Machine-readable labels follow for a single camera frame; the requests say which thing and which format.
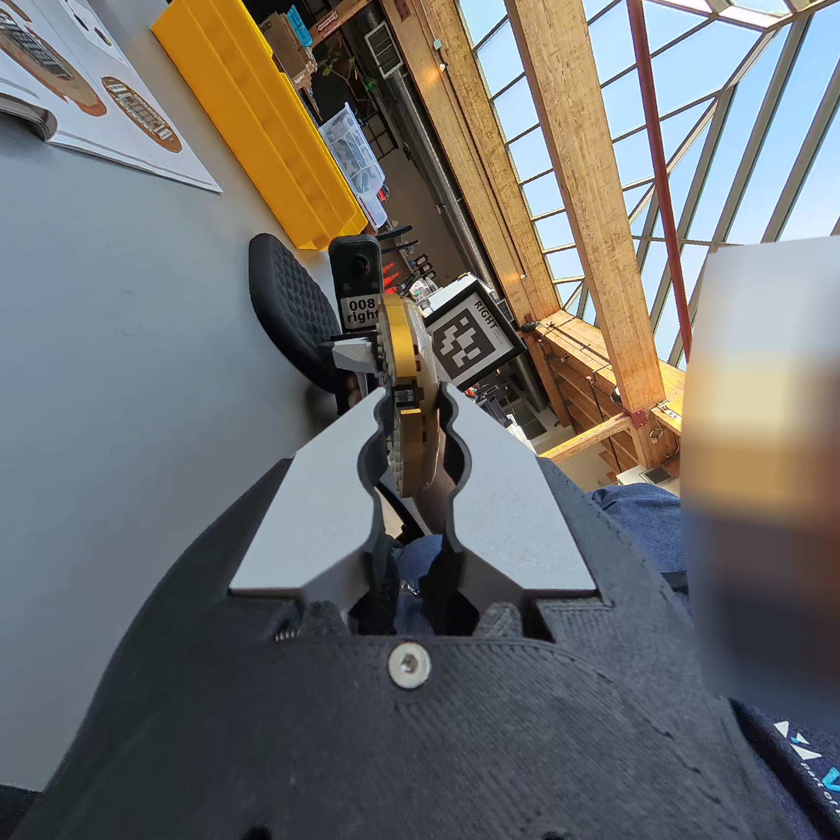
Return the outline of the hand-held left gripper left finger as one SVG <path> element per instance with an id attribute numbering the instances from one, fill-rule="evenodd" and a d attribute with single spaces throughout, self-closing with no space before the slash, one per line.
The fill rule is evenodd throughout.
<path id="1" fill-rule="evenodd" d="M 376 484 L 392 392 L 378 387 L 298 450 L 229 583 L 232 595 L 330 602 L 346 617 L 385 561 Z"/>

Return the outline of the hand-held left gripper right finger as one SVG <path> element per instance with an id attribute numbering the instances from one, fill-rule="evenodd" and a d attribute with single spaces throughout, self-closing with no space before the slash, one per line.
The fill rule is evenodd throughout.
<path id="1" fill-rule="evenodd" d="M 599 591 L 539 458 L 449 383 L 438 389 L 438 474 L 447 479 L 436 616 Z"/>

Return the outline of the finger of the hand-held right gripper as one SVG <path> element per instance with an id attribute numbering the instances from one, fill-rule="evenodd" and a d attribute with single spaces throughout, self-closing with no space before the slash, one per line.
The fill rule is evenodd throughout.
<path id="1" fill-rule="evenodd" d="M 332 342 L 331 353 L 332 362 L 338 370 L 363 375 L 379 375 L 382 372 L 376 341 L 368 336 L 336 339 Z"/>

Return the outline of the round gold lego pot assembly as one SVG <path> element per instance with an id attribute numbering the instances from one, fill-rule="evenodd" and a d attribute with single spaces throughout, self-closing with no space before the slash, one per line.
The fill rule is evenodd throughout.
<path id="1" fill-rule="evenodd" d="M 388 463 L 399 496 L 412 498 L 434 481 L 440 439 L 433 339 L 414 300 L 395 293 L 382 296 L 377 342 L 394 409 Z"/>

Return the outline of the lego instruction booklet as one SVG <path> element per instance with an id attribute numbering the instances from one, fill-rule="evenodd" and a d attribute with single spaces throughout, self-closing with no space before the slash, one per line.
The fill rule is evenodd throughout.
<path id="1" fill-rule="evenodd" d="M 1 2 L 1 112 L 48 144 L 222 192 L 86 2 Z"/>

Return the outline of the black textured wrist pad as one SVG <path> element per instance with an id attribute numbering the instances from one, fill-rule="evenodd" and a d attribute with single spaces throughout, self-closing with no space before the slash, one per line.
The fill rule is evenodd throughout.
<path id="1" fill-rule="evenodd" d="M 342 332 L 336 312 L 273 234 L 258 234 L 248 244 L 248 292 L 259 324 L 278 351 L 312 384 L 338 394 L 338 370 L 321 350 Z"/>

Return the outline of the clear plastic parts bin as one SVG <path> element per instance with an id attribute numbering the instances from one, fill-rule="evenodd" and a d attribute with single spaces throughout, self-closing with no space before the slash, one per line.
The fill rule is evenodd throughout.
<path id="1" fill-rule="evenodd" d="M 385 175 L 348 102 L 318 131 L 358 197 L 374 196 Z"/>

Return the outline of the navy blue sweatshirt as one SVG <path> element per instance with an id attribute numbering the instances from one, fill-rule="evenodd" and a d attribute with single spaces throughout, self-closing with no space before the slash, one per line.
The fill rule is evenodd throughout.
<path id="1" fill-rule="evenodd" d="M 647 484 L 608 486 L 590 495 L 613 526 L 640 550 L 667 580 L 686 571 L 679 500 Z M 431 635 L 418 584 L 442 549 L 439 535 L 402 538 L 393 558 L 404 587 L 395 630 Z M 782 810 L 795 838 L 838 838 L 838 736 L 788 718 L 730 701 L 752 750 L 766 789 Z"/>

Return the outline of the yellow plastic bin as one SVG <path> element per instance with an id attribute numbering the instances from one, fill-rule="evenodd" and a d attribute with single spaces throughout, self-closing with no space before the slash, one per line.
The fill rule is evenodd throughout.
<path id="1" fill-rule="evenodd" d="M 368 220 L 288 76 L 239 1 L 174 1 L 155 37 L 298 249 Z"/>

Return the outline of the cardboard box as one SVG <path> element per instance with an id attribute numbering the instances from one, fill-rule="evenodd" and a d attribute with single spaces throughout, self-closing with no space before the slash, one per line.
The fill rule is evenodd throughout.
<path id="1" fill-rule="evenodd" d="M 278 67 L 287 74 L 295 89 L 309 89 L 317 62 L 312 49 L 305 46 L 286 14 L 268 16 L 259 29 L 270 47 Z"/>

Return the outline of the red steel beam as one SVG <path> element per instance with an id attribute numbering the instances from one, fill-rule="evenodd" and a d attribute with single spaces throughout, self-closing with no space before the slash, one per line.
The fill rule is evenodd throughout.
<path id="1" fill-rule="evenodd" d="M 682 339 L 686 362 L 688 362 L 690 360 L 692 346 L 690 313 L 686 298 L 684 272 L 681 264 L 681 249 L 669 188 L 665 147 L 660 128 L 653 63 L 644 15 L 644 3 L 642 1 L 628 1 L 627 13 L 633 38 L 648 144 L 654 169 L 654 187 L 658 199 L 659 212 L 663 220 L 668 267 L 670 269 L 670 279 L 674 289 L 675 306 L 679 321 L 679 336 Z"/>

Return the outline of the silver ventilation duct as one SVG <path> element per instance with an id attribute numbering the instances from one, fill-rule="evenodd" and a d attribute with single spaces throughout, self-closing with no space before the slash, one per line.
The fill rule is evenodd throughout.
<path id="1" fill-rule="evenodd" d="M 478 236 L 466 200 L 434 132 L 417 86 L 402 66 L 382 82 L 385 108 L 434 199 L 465 266 L 505 297 L 496 270 Z"/>

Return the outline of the wall air vent grille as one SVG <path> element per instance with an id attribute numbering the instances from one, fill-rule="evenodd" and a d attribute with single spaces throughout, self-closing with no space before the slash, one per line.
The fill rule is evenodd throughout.
<path id="1" fill-rule="evenodd" d="M 403 54 L 385 21 L 380 22 L 365 33 L 364 41 L 384 80 L 398 74 L 399 70 L 404 67 Z"/>

